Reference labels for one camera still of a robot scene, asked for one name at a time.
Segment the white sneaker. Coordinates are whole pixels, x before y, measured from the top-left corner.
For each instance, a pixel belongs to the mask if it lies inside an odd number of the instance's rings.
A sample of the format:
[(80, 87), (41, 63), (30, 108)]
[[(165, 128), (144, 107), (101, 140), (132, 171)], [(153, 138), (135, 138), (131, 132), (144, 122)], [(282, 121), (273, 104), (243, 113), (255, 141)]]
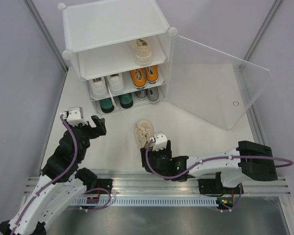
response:
[(112, 101), (113, 108), (115, 109), (116, 103), (114, 101), (114, 96), (121, 95), (125, 91), (123, 75), (122, 73), (115, 73), (112, 75), (107, 75), (105, 78), (107, 82), (108, 94)]
[(89, 85), (91, 92), (95, 97), (102, 98), (108, 94), (104, 77), (89, 80)]

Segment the translucent cabinet door panel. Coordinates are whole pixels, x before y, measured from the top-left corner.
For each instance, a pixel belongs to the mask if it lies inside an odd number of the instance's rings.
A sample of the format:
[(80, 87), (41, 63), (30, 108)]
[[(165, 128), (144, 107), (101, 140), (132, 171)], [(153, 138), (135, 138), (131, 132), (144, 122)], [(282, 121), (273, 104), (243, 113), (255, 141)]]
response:
[(165, 91), (172, 105), (223, 130), (232, 129), (266, 86), (263, 67), (177, 36)]

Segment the green loafer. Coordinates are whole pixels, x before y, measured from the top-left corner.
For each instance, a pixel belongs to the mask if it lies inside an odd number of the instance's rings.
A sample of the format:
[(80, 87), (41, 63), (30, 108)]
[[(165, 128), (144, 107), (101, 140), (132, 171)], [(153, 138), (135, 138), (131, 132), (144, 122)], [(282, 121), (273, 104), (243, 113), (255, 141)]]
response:
[(110, 113), (114, 111), (114, 105), (111, 98), (102, 99), (99, 101), (99, 104), (103, 113)]
[(133, 98), (131, 93), (120, 95), (119, 100), (121, 107), (124, 109), (128, 109), (133, 106)]

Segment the orange canvas sneaker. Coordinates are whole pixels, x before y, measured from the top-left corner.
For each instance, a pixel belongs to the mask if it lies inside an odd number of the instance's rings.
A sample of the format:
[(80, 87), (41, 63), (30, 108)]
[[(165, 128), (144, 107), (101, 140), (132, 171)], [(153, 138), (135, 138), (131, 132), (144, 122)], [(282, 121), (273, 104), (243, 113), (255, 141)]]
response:
[(146, 86), (147, 82), (143, 69), (130, 70), (129, 73), (136, 89), (141, 90)]
[(154, 84), (158, 81), (158, 67), (157, 65), (148, 66), (145, 68), (146, 79), (150, 84)]

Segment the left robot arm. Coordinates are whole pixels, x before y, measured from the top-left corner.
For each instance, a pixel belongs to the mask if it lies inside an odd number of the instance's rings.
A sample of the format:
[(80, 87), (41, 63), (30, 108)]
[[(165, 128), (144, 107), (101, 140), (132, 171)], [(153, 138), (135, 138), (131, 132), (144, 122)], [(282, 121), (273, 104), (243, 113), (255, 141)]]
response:
[(3, 235), (45, 235), (73, 200), (97, 189), (97, 176), (78, 165), (84, 160), (90, 141), (106, 135), (105, 120), (92, 116), (92, 127), (76, 108), (62, 113), (60, 119), (67, 130), (23, 207), (11, 220), (0, 223)]

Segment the grey canvas sneaker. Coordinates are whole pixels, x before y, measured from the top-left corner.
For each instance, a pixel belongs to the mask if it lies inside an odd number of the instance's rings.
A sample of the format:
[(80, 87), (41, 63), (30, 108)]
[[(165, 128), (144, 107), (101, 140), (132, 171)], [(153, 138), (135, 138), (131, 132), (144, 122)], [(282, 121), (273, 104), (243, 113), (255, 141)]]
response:
[(158, 102), (160, 98), (158, 87), (147, 89), (147, 97), (151, 103)]
[(138, 100), (145, 100), (147, 98), (146, 90), (138, 90), (135, 92), (135, 96)]

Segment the beige sneaker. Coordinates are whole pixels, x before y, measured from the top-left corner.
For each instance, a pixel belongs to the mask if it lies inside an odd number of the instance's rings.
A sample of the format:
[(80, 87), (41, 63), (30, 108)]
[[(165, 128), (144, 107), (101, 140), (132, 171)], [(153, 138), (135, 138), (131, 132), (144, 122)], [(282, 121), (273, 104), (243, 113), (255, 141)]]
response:
[(140, 66), (149, 65), (153, 60), (150, 43), (147, 38), (140, 38), (134, 42), (135, 61)]
[(135, 136), (139, 148), (147, 147), (153, 135), (153, 126), (147, 119), (141, 119), (135, 124)]

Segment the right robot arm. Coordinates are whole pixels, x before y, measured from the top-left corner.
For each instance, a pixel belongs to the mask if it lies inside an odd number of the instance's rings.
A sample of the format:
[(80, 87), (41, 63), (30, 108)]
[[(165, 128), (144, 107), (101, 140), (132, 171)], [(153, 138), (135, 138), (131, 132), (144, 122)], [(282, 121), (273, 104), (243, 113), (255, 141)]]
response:
[(250, 141), (240, 141), (236, 148), (205, 157), (173, 157), (170, 140), (165, 149), (152, 151), (151, 147), (143, 147), (140, 153), (142, 167), (165, 180), (185, 182), (215, 174), (214, 188), (219, 193), (226, 193), (248, 180), (271, 182), (278, 179), (274, 160), (263, 159), (272, 157), (271, 148)]

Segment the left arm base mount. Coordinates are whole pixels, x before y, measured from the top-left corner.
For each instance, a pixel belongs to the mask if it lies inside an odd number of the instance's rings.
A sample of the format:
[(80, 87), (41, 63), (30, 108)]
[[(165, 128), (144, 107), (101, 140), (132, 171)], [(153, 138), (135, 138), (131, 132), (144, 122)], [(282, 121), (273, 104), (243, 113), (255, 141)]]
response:
[(111, 193), (113, 188), (113, 179), (97, 179), (95, 183), (91, 183), (87, 186), (86, 194), (108, 194), (106, 191), (101, 190), (102, 188)]

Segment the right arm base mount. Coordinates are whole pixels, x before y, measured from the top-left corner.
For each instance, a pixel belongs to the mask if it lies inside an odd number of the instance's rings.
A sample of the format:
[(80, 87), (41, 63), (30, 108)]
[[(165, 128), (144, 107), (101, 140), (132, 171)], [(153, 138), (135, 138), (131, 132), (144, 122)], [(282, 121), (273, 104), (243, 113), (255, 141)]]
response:
[(201, 195), (206, 196), (223, 196), (231, 194), (239, 194), (240, 187), (227, 188), (216, 179), (198, 179), (198, 189)]

